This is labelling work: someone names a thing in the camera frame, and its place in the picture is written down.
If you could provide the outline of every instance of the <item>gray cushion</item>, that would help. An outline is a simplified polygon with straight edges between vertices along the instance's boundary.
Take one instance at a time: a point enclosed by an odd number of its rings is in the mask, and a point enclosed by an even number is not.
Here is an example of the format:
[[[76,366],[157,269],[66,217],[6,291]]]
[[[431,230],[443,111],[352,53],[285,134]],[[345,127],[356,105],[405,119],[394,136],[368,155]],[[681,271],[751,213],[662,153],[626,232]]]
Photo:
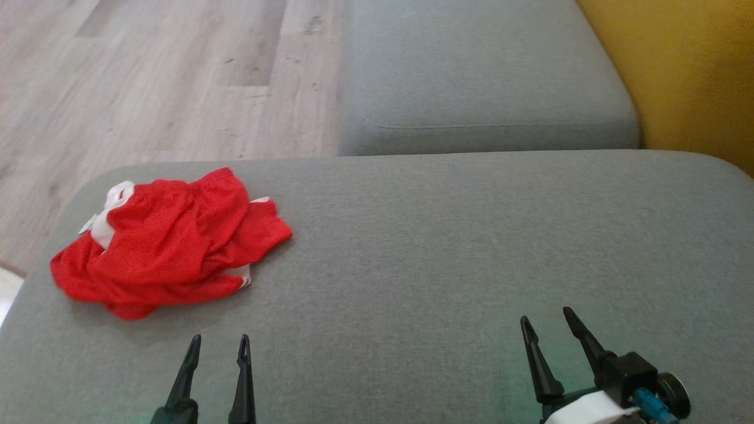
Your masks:
[[[47,261],[110,186],[223,165],[129,167],[77,194],[0,330],[0,422],[148,422],[195,333],[201,422],[225,422],[248,333],[262,423],[532,424],[521,315],[567,389],[592,380],[564,305],[605,347],[680,377],[689,423],[754,419],[754,183],[729,164],[649,151],[232,162],[295,232],[249,290],[123,322],[55,288]]]
[[[340,153],[633,149],[630,98],[572,0],[353,0]]]

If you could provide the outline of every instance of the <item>yellow cushion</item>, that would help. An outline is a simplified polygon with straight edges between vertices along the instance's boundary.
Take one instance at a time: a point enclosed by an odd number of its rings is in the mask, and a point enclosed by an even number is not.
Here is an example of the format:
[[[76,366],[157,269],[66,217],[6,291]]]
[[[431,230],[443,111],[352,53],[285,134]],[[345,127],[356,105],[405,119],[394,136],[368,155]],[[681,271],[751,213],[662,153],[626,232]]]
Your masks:
[[[639,113],[644,146],[754,176],[753,0],[578,0]]]

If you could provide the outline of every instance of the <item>wooden floor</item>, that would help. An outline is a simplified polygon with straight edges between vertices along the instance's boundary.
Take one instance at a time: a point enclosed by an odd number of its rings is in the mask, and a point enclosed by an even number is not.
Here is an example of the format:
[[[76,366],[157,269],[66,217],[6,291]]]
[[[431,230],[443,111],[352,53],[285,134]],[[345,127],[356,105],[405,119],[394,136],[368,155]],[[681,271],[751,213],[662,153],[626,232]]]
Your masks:
[[[0,261],[115,167],[334,155],[344,4],[0,0]]]

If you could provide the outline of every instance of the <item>black cube-shaped part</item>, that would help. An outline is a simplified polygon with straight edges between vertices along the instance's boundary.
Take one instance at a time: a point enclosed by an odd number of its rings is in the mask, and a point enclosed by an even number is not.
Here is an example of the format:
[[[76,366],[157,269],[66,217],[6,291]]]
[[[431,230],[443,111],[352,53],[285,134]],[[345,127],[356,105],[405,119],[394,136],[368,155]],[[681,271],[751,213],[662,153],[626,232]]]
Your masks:
[[[657,393],[657,368],[636,352],[605,358],[602,370],[605,373],[602,390],[622,408],[633,406],[628,399],[637,389],[643,387]]]

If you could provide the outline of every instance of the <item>crumpled red garment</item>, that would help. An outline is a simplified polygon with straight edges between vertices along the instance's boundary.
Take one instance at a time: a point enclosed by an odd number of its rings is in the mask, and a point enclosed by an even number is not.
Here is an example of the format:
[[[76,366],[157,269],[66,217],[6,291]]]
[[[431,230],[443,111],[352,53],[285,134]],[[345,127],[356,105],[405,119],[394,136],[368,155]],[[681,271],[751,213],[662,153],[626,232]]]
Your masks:
[[[107,223],[115,233],[106,250],[87,230],[50,270],[67,296],[103,303],[125,320],[234,293],[244,280],[223,271],[258,262],[292,235],[275,203],[250,203],[229,168],[193,183],[137,184]]]

